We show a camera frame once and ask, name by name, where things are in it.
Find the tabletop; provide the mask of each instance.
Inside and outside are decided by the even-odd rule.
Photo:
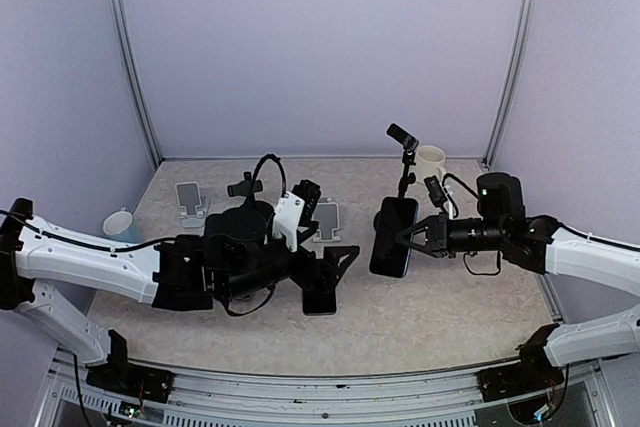
[[[134,219],[146,239],[184,230],[178,215],[175,184],[198,182],[210,199],[209,213],[222,212],[242,199],[229,198],[226,187],[253,171],[255,160],[167,161],[156,172]],[[153,309],[108,292],[98,292],[90,317],[114,328],[128,341],[133,359],[214,371],[268,375],[373,375],[456,368],[516,355],[515,348],[538,327],[551,322],[535,274],[503,263],[497,277],[474,277],[460,257],[434,259],[413,252],[406,277],[373,275],[368,265],[375,232],[373,217],[385,196],[397,192],[399,159],[284,159],[289,188],[308,178],[323,197],[338,203],[341,230],[337,243],[359,245],[360,256],[337,289],[335,315],[307,317],[300,289],[286,280],[264,308],[232,318],[216,304],[211,311],[170,312]],[[470,185],[482,174],[477,161],[448,160],[447,170]],[[259,198],[275,204],[277,168],[265,164]],[[477,215],[475,199],[452,184],[461,217]],[[420,203],[420,218],[436,213],[423,185],[408,196]],[[472,258],[473,268],[495,269],[495,254]],[[262,293],[251,301],[259,303]],[[235,310],[252,305],[232,304]]]

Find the wire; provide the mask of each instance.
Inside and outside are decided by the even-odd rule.
[[[500,252],[498,252],[496,254],[496,271],[495,272],[474,272],[473,270],[471,270],[469,268],[469,264],[467,264],[467,256],[468,257],[475,257],[477,255],[477,252],[474,253],[469,253],[469,252],[465,252],[464,255],[462,256],[462,262],[464,262],[464,266],[467,269],[467,272],[469,272],[471,275],[477,275],[477,276],[487,276],[487,277],[495,277],[496,275],[500,275],[500,272],[502,272],[502,264],[500,262]]]
[[[26,227],[27,229],[31,230],[32,232],[35,232],[37,235],[40,235],[42,237],[48,237],[50,239],[59,240],[60,242],[64,242],[64,243],[71,244],[71,245],[75,245],[77,247],[83,247],[85,249],[98,250],[100,252],[111,252],[113,254],[124,254],[124,253],[127,253],[127,252],[134,252],[136,250],[140,250],[140,249],[144,249],[145,247],[149,247],[151,245],[160,244],[161,242],[172,242],[172,241],[175,242],[175,241],[178,240],[176,237],[162,237],[162,238],[159,238],[159,239],[149,240],[149,241],[143,242],[141,244],[131,245],[129,247],[112,248],[112,247],[107,247],[105,245],[90,244],[88,242],[83,242],[81,240],[70,239],[69,237],[65,237],[65,236],[60,235],[60,234],[55,234],[53,232],[48,232],[46,230],[39,229],[35,225],[32,225],[29,222],[26,222],[25,220],[21,219],[20,217],[18,217],[14,213],[7,212],[6,210],[0,210],[0,215],[4,215],[5,217],[8,217],[8,218],[10,218],[12,220],[15,220],[20,225]]]
[[[276,292],[276,286],[275,284],[267,287],[267,289],[269,290],[269,294],[265,297],[265,299],[260,303],[260,305],[258,305],[257,307],[247,311],[247,312],[234,312],[233,310],[231,310],[229,308],[229,304],[228,303],[223,303],[223,307],[225,312],[227,313],[227,315],[229,315],[229,317],[244,317],[245,315],[249,315],[249,314],[253,314],[254,312],[257,312],[258,310],[260,310],[262,307],[264,307],[265,305],[267,305],[269,303],[269,301],[273,298],[273,294],[275,294]]]
[[[21,219],[20,217],[18,217],[16,214],[14,214],[13,212],[7,212],[6,210],[0,210],[0,215],[4,215],[5,217],[8,217],[10,219],[15,220],[16,222],[18,222],[20,225],[26,227],[27,229],[36,232],[36,233],[40,233],[40,229],[38,229],[37,227],[34,227],[33,225],[31,225],[30,223],[24,221],[23,219]]]
[[[564,389],[562,389],[562,393],[560,394],[560,400],[558,401],[556,406],[553,408],[553,411],[551,411],[548,415],[546,415],[542,419],[544,422],[546,422],[547,420],[551,420],[551,418],[558,413],[558,411],[560,410],[560,407],[562,407],[564,399],[567,397],[568,388],[569,388],[569,365],[567,364],[567,367],[565,368],[565,371],[564,371]]]
[[[469,192],[471,195],[473,195],[476,199],[478,198],[478,194],[471,187],[469,187],[467,184],[465,184],[462,181],[462,179],[460,179],[460,177],[458,177],[457,175],[452,174],[451,172],[447,172],[442,177],[442,185],[444,185],[444,183],[447,181],[447,179],[455,180],[458,184],[460,184],[462,187],[464,187],[467,192]]]
[[[76,390],[78,391],[78,403],[80,404],[80,412],[82,412],[82,417],[84,418],[87,427],[93,427],[93,424],[91,424],[89,416],[87,415],[87,411],[84,408],[82,389],[80,389],[80,374],[78,373],[78,357],[76,356],[76,354],[73,354],[73,370],[76,374]]]
[[[271,162],[275,163],[278,166],[278,169],[280,170],[280,179],[282,182],[282,192],[280,193],[280,197],[284,197],[284,194],[287,192],[287,176],[284,173],[284,167],[282,166],[280,157],[278,157],[275,154],[266,154],[260,158],[260,160],[256,164],[256,168],[253,170],[253,175],[251,176],[251,188],[249,189],[249,192],[253,192],[255,184],[258,181],[258,174],[260,173],[262,166],[265,164],[267,160],[270,160]]]
[[[460,215],[460,209],[458,209],[458,204],[456,204],[456,201],[453,200],[453,196],[451,196],[448,192],[445,191],[444,195],[447,196],[447,200],[451,203],[451,208],[453,209],[453,218],[457,219],[458,216]]]
[[[610,247],[617,247],[619,249],[630,250],[631,252],[640,252],[640,247],[633,246],[633,245],[622,244],[620,242],[616,242],[614,240],[603,239],[601,237],[593,237],[591,235],[585,234],[584,232],[580,232],[578,230],[575,230],[575,229],[569,227],[568,225],[563,224],[562,222],[560,222],[560,227],[562,227],[563,229],[571,232],[573,235],[577,235],[578,237],[582,237],[583,239],[590,240],[592,242],[597,242],[599,244],[608,245]]]

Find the black smartphone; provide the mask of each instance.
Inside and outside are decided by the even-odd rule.
[[[418,201],[385,197],[376,221],[376,238],[369,263],[369,272],[387,277],[404,277],[411,249],[395,242],[398,232],[416,223]]]
[[[304,315],[333,315],[338,310],[336,291],[318,293],[313,290],[302,293]]]

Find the lavender wall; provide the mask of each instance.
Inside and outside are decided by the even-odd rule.
[[[480,157],[520,0],[124,0],[166,157]]]
[[[531,214],[640,243],[640,0],[536,0],[497,169],[518,175]],[[569,321],[637,298],[555,279]],[[640,355],[604,363],[622,426],[640,418]]]
[[[38,214],[98,233],[152,175],[108,0],[0,5],[0,207],[29,197]],[[12,313],[0,314],[0,332],[0,423],[26,426],[56,344]]]

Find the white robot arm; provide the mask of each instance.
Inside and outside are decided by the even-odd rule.
[[[245,202],[207,217],[204,235],[127,244],[81,234],[33,215],[18,199],[0,226],[0,309],[14,310],[87,365],[91,385],[166,402],[173,375],[128,362],[126,340],[88,320],[51,283],[91,287],[166,310],[206,310],[214,300],[231,316],[252,313],[291,278],[307,315],[332,314],[335,289],[359,254],[327,247],[323,258],[301,244],[317,230],[311,220],[320,188],[303,180],[274,209],[248,194]],[[233,298],[266,289],[253,311],[233,312]]]
[[[439,185],[435,178],[425,183]],[[494,251],[498,261],[536,274],[586,279],[640,297],[639,246],[584,234],[550,216],[526,217],[520,181],[508,174],[478,177],[474,195],[479,217],[428,216],[396,232],[395,242],[437,258]],[[414,240],[417,234],[424,243]],[[492,401],[559,385],[560,367],[568,364],[634,352],[640,352],[640,305],[580,324],[541,327],[519,347],[519,364],[480,371],[479,381],[484,399]]]
[[[590,280],[640,297],[637,246],[614,241],[602,243],[588,234],[579,236],[563,227],[552,238],[545,258],[547,273]],[[555,367],[640,352],[640,304],[600,319],[560,325],[547,338],[544,351]]]

